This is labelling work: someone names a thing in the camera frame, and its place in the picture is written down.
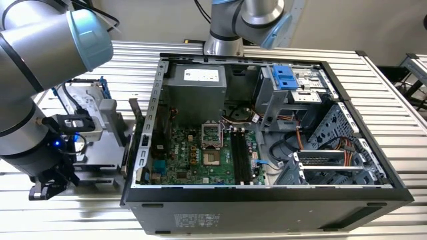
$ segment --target white sticker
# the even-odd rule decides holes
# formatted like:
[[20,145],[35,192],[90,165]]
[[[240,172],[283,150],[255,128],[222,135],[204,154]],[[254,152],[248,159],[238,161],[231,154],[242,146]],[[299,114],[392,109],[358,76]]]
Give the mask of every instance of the white sticker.
[[220,223],[222,214],[175,214],[178,228],[216,228]]
[[212,69],[186,69],[184,81],[219,82],[220,71]]
[[252,122],[254,122],[254,123],[258,123],[259,120],[260,120],[260,115],[258,115],[258,114],[255,113],[255,116],[252,117]]

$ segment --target computer component on rack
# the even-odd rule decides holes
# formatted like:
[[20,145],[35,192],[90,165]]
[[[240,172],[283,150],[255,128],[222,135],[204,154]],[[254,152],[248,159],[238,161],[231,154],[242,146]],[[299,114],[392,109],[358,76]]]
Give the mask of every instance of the computer component on rack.
[[[284,223],[299,231],[348,230],[395,209],[399,191],[375,211],[363,207],[384,202],[367,190],[398,190],[402,181],[350,100],[326,62],[163,54],[123,197],[144,229],[215,232],[184,219],[210,209],[222,233],[283,231]],[[351,193],[362,196],[355,203]],[[343,208],[326,207],[327,219],[314,222],[303,214],[304,226],[292,219],[254,224],[252,217],[238,230],[227,226],[250,203],[259,214],[284,216],[290,208],[278,202],[299,211],[322,212],[331,202]]]

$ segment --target side panel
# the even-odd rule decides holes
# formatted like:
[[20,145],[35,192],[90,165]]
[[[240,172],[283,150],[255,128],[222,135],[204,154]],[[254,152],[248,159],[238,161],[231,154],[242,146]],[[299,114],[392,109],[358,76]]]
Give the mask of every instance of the side panel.
[[147,234],[251,234],[348,231],[403,202],[130,202]]

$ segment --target aluminum table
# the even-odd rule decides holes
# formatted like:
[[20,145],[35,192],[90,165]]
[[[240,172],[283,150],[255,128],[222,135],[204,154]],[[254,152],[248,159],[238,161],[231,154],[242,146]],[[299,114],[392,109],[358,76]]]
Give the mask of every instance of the aluminum table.
[[[114,42],[110,63],[80,78],[108,80],[118,110],[126,119],[134,114],[130,98],[147,110],[160,53],[203,53],[200,44]],[[246,47],[248,58],[327,61],[382,150],[410,188],[415,202],[350,233],[236,234],[176,236],[171,239],[426,239],[427,238],[427,123],[399,94],[363,52],[279,48],[271,51]],[[47,116],[64,114],[51,92],[36,97]],[[28,177],[0,161],[0,238],[99,239],[148,238],[134,214],[119,206],[122,193],[56,196],[50,201],[28,201]]]

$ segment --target blue plastic clip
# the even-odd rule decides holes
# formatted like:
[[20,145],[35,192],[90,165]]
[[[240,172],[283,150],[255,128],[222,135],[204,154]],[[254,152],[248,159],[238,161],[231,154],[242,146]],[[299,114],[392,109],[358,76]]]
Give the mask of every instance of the blue plastic clip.
[[292,69],[288,66],[272,66],[272,76],[280,90],[299,89],[299,83],[295,79]]

